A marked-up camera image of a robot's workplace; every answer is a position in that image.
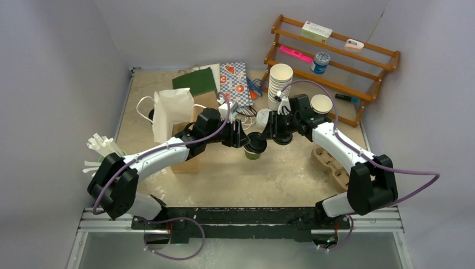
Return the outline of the single black cup lid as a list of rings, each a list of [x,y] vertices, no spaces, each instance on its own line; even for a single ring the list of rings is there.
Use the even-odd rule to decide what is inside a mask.
[[[261,139],[261,135],[262,134],[260,132],[249,133],[247,135],[249,138],[249,143],[244,146],[244,149],[254,154],[261,154],[265,152],[267,148],[267,140]]]

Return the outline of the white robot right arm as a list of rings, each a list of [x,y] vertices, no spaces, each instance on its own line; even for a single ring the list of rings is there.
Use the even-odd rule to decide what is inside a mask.
[[[327,114],[333,104],[326,95],[309,98],[305,94],[283,99],[276,111],[268,114],[262,140],[273,139],[283,145],[292,134],[306,137],[334,157],[350,176],[346,192],[317,203],[314,220],[321,228],[335,223],[337,216],[366,215],[398,198],[394,173],[381,169],[392,166],[386,155],[376,156],[340,133]]]

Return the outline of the green paper coffee cup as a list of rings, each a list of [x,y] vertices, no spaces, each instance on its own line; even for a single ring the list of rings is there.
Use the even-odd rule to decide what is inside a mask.
[[[247,148],[244,149],[244,152],[245,152],[245,156],[246,156],[249,160],[257,160],[257,159],[260,158],[260,156],[261,156],[261,154],[262,154],[262,151],[256,151],[256,150],[247,149]]]

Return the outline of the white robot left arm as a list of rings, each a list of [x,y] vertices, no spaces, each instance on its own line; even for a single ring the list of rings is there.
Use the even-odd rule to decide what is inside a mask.
[[[198,156],[210,143],[239,148],[249,142],[240,120],[230,123],[221,118],[218,110],[206,108],[193,124],[163,144],[138,154],[121,157],[112,153],[104,157],[87,187],[95,199],[93,213],[100,214],[97,208],[101,207],[113,220],[130,214],[144,218],[153,229],[161,229],[167,222],[167,214],[162,210],[165,204],[152,195],[137,192],[142,180]]]

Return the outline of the brown kraft paper bag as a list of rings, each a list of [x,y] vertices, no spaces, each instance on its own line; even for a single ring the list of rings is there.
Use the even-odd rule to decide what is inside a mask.
[[[153,102],[150,117],[139,111],[141,102],[146,99]],[[153,140],[164,143],[192,122],[192,117],[195,116],[194,99],[189,88],[156,91],[153,96],[143,97],[138,102],[136,111],[152,123]]]

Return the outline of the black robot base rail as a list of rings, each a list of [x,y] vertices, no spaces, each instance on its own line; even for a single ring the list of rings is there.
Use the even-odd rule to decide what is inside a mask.
[[[320,241],[314,231],[333,237],[344,215],[354,210],[345,196],[333,196],[310,207],[167,207],[153,200],[151,210],[131,209],[132,228],[163,229],[173,244],[191,239],[291,239]]]

